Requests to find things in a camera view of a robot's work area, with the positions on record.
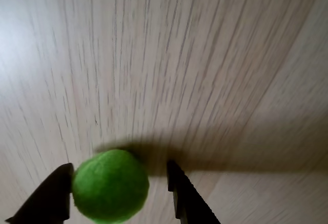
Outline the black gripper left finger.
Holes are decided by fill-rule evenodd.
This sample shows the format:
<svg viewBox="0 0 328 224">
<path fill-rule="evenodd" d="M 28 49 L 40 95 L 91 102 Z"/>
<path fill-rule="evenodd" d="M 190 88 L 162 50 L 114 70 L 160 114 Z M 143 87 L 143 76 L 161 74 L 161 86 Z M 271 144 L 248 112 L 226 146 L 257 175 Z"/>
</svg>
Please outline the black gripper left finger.
<svg viewBox="0 0 328 224">
<path fill-rule="evenodd" d="M 74 167 L 59 166 L 30 195 L 6 223 L 64 223 L 70 218 L 70 194 Z"/>
</svg>

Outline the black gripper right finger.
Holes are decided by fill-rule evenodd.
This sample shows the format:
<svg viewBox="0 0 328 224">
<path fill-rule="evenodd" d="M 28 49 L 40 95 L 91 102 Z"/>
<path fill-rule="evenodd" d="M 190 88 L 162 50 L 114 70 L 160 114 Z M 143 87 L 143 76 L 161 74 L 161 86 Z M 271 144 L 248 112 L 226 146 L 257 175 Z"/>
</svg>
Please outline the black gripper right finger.
<svg viewBox="0 0 328 224">
<path fill-rule="evenodd" d="M 181 223 L 220 224 L 184 171 L 173 160 L 167 162 L 167 179 L 168 191 L 173 193 L 176 219 Z"/>
</svg>

